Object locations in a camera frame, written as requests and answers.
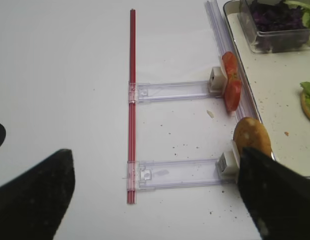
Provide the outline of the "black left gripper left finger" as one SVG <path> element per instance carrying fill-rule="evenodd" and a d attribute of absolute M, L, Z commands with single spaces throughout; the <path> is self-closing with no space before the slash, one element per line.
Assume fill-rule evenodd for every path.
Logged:
<path fill-rule="evenodd" d="M 0 240 L 51 240 L 75 189 L 72 151 L 60 149 L 0 187 Z"/>

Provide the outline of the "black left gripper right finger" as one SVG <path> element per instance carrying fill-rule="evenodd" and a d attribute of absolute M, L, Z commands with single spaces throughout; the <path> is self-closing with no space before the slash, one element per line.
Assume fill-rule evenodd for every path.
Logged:
<path fill-rule="evenodd" d="M 309 178 L 245 147 L 238 189 L 262 239 L 310 240 Z"/>

